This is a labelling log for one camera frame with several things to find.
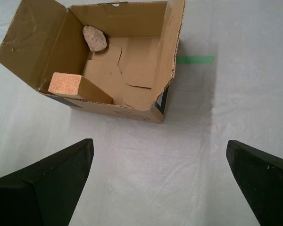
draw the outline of open cardboard box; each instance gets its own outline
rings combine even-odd
[[[163,122],[185,0],[75,5],[22,0],[0,46],[0,63],[30,87],[74,109]],[[109,44],[90,52],[84,26]],[[48,92],[54,72],[79,74],[109,94],[113,105]]]

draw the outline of green tape strip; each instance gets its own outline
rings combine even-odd
[[[176,63],[179,65],[188,64],[212,64],[215,56],[178,56]]]

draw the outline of foam block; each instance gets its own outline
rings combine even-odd
[[[78,74],[54,73],[48,91],[62,97],[112,104],[113,99],[91,81]]]

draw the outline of stone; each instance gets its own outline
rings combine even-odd
[[[92,26],[85,26],[83,35],[91,52],[103,51],[107,47],[106,38],[101,30]]]

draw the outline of white cloth surface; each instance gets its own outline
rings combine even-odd
[[[19,2],[0,0],[0,43]],[[0,177],[93,138],[70,226],[259,226],[225,151],[283,158],[283,0],[187,0],[178,55],[216,60],[176,66],[163,124],[71,110],[0,64]]]

